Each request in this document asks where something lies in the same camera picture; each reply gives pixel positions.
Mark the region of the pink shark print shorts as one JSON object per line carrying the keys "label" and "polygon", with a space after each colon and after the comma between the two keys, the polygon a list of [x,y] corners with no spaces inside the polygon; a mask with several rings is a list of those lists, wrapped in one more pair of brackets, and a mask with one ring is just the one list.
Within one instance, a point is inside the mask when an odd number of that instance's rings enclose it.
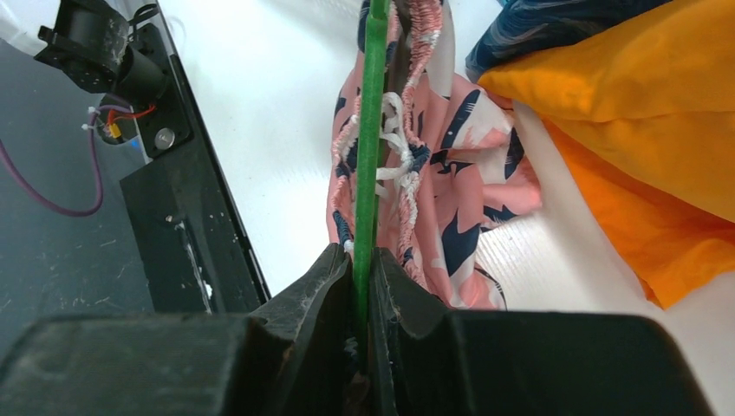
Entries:
{"label": "pink shark print shorts", "polygon": [[504,309],[478,240],[541,205],[511,111],[458,75],[445,1],[391,9],[376,180],[376,243],[423,289],[455,309]]}

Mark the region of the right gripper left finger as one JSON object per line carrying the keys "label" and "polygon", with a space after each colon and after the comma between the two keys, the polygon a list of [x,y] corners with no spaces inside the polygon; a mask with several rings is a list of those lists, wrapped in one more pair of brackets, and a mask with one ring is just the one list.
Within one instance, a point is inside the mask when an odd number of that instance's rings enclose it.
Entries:
{"label": "right gripper left finger", "polygon": [[329,245],[249,314],[67,316],[1,365],[4,415],[337,415],[351,261]]}

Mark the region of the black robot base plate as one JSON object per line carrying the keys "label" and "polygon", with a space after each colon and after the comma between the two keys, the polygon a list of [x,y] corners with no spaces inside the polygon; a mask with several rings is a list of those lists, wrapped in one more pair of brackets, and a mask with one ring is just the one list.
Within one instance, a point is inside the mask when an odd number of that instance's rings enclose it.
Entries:
{"label": "black robot base plate", "polygon": [[153,307],[244,313],[266,303],[260,273],[172,36],[154,1],[124,16],[62,1],[39,62],[133,110],[146,164],[120,182]]}

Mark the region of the green plastic hanger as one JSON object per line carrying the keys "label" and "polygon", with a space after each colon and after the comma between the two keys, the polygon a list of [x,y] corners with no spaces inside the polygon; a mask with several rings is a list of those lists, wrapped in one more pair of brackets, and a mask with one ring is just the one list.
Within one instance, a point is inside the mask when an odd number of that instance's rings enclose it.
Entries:
{"label": "green plastic hanger", "polygon": [[387,36],[391,3],[372,1],[365,22],[361,81],[360,128],[357,143],[354,211],[354,333],[360,372],[368,372],[369,277],[375,245],[376,170],[380,156],[382,95],[385,83]]}

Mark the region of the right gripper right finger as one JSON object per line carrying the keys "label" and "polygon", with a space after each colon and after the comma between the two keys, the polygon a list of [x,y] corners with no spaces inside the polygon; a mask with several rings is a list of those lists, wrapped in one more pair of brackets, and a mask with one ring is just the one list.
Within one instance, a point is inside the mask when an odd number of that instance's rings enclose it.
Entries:
{"label": "right gripper right finger", "polygon": [[376,415],[709,415],[676,342],[637,315],[450,309],[372,256]]}

